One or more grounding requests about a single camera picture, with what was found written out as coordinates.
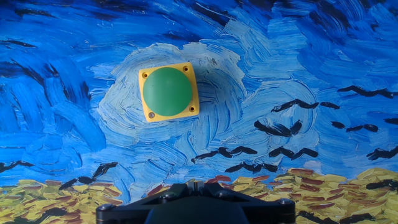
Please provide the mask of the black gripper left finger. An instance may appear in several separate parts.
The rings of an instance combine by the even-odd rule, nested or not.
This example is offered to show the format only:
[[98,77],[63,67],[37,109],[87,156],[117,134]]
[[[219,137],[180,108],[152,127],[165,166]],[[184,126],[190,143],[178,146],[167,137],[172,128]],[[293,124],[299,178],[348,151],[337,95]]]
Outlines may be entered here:
[[116,206],[110,203],[100,205],[96,209],[96,224],[112,223],[144,223],[150,211],[167,202],[192,196],[196,190],[196,182],[173,184],[167,190],[140,199],[128,205]]

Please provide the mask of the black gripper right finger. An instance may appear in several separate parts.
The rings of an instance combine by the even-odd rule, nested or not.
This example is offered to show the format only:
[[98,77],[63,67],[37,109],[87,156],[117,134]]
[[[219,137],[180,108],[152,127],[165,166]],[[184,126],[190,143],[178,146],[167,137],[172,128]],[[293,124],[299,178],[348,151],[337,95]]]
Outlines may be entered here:
[[288,198],[263,201],[222,187],[195,182],[195,211],[205,223],[295,223],[295,202]]

